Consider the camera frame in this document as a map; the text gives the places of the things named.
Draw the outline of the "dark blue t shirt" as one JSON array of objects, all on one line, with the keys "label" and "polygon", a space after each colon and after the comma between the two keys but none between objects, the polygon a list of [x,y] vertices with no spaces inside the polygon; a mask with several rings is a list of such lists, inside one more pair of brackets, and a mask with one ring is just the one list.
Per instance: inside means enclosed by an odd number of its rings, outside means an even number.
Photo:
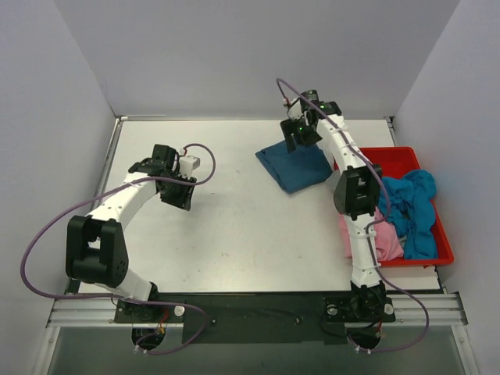
[{"label": "dark blue t shirt", "polygon": [[332,174],[329,162],[316,145],[298,146],[289,153],[285,141],[281,141],[261,149],[255,156],[289,195],[323,183]]}]

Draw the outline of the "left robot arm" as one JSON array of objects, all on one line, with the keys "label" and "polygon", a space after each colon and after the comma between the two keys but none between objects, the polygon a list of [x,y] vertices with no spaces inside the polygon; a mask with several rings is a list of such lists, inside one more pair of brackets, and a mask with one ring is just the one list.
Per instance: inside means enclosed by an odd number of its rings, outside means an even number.
[{"label": "left robot arm", "polygon": [[121,191],[110,195],[86,216],[74,216],[67,225],[66,274],[124,298],[135,299],[133,313],[144,322],[155,320],[161,303],[151,296],[153,283],[129,266],[124,230],[142,206],[158,195],[173,207],[188,211],[200,159],[180,156],[166,145],[155,145],[152,156],[133,164]]}]

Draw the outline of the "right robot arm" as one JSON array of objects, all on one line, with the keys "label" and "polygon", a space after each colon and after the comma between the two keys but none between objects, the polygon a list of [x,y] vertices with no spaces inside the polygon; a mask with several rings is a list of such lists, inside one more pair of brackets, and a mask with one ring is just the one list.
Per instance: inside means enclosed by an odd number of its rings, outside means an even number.
[{"label": "right robot arm", "polygon": [[309,90],[290,100],[283,97],[287,119],[280,123],[289,152],[299,145],[317,146],[339,177],[334,206],[344,217],[351,246],[352,297],[349,312],[366,320],[384,307],[385,287],[375,252],[375,212],[382,185],[382,169],[361,152],[335,102],[322,102]]}]

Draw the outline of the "bright blue t shirt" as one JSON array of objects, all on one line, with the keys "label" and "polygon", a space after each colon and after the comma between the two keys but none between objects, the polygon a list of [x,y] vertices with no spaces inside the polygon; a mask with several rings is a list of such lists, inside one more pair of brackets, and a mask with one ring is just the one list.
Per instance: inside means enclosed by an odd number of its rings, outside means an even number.
[{"label": "bright blue t shirt", "polygon": [[438,250],[432,226],[436,214],[431,200],[437,189],[433,176],[412,170],[402,178],[383,177],[378,209],[392,224],[398,238],[404,238],[403,257],[408,260],[436,259]]}]

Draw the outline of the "pink t shirt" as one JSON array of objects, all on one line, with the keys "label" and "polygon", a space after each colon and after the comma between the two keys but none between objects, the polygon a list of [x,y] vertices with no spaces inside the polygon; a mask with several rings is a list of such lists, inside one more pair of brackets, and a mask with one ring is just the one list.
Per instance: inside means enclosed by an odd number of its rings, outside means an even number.
[{"label": "pink t shirt", "polygon": [[[343,215],[338,214],[337,218],[341,239],[344,244],[344,257],[350,259],[352,257],[352,247],[351,238],[348,232],[348,225],[345,222],[345,217]],[[383,221],[376,223],[373,228],[376,232],[375,246],[377,259],[379,261],[391,261],[393,259],[403,257],[403,248],[399,243],[395,226],[393,224]]]}]

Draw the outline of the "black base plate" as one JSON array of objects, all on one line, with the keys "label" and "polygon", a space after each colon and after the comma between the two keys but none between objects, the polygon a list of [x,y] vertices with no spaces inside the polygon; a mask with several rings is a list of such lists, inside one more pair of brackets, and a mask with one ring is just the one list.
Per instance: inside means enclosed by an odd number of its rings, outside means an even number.
[{"label": "black base plate", "polygon": [[254,294],[160,293],[161,306],[119,302],[117,323],[183,325],[182,340],[199,344],[342,344],[373,337],[395,313],[388,297],[349,291]]}]

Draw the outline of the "aluminium front rail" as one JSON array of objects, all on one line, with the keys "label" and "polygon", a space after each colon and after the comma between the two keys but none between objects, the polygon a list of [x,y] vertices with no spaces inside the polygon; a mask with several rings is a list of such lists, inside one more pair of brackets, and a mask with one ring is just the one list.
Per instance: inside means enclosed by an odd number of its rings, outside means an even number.
[{"label": "aluminium front rail", "polygon": [[[417,294],[427,308],[430,325],[465,326],[466,312],[460,296],[454,294]],[[425,323],[420,306],[411,298],[390,295],[395,311],[393,326],[418,327]],[[48,327],[111,327],[121,323],[115,318],[116,306],[106,300],[76,300],[55,302],[48,318]]]}]

